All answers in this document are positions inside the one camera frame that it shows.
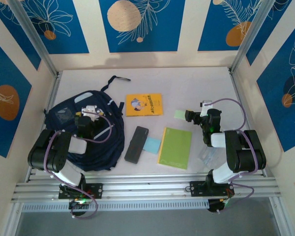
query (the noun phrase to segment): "white table surface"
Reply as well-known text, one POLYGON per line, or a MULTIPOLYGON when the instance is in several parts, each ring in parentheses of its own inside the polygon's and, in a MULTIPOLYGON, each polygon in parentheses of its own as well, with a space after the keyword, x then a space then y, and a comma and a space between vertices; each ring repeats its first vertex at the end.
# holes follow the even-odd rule
MULTIPOLYGON (((175 110, 201 111, 200 102, 220 98, 236 99, 234 87, 226 67, 185 67, 147 69, 98 69, 63 71, 55 105, 86 90, 100 90, 113 76, 131 79, 131 82, 115 79, 105 91, 117 104, 124 102, 127 94, 161 93, 164 115, 126 117, 124 119, 125 148, 111 171, 88 172, 92 175, 182 174, 207 173, 208 168, 199 159, 205 147, 199 126, 174 118, 175 110), (192 131, 192 143, 187 170, 157 163, 158 155, 142 151, 139 162, 124 160, 130 140, 137 126, 149 129, 149 137, 162 139, 164 127, 192 131)), ((243 118, 239 106, 224 101, 214 105, 222 111, 223 130, 241 126, 243 118)))

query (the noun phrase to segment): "book cover illustration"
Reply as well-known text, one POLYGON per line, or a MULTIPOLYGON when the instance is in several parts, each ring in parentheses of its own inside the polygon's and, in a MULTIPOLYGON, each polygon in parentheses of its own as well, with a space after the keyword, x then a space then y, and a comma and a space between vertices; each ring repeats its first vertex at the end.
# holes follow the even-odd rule
POLYGON ((163 114, 162 94, 129 94, 126 96, 126 116, 158 116, 163 114))

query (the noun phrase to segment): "yellow book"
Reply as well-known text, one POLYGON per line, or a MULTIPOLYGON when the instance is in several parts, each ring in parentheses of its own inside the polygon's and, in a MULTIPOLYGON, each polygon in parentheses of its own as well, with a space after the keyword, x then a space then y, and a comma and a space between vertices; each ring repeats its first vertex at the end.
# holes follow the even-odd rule
POLYGON ((163 114, 162 94, 128 94, 126 116, 158 116, 163 114))

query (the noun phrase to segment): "green notebook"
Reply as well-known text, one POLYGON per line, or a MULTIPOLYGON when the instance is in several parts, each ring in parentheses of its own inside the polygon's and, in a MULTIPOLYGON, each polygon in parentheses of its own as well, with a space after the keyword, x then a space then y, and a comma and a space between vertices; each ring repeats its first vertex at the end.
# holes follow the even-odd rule
POLYGON ((191 136, 190 131, 165 127, 158 163, 187 170, 191 136))

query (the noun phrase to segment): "navy backpack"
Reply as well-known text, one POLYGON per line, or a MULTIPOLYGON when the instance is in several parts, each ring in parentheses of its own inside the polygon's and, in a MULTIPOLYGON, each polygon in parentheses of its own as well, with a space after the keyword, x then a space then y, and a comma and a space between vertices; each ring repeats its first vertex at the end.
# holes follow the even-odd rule
MULTIPOLYGON (((102 144, 88 142, 85 154, 68 154, 68 160, 84 171, 110 170, 111 167, 116 166, 123 151, 124 130, 121 111, 124 103, 121 102, 118 107, 110 96, 104 93, 115 78, 130 81, 130 79, 113 76, 101 91, 90 90, 80 93, 59 103, 46 115, 45 124, 47 129, 65 130, 71 132, 72 135, 78 131, 74 123, 74 115, 87 105, 97 105, 98 109, 102 110, 105 117, 110 121, 112 133, 106 142, 102 144)), ((109 125, 105 121, 94 139, 102 141, 108 134, 109 125)))

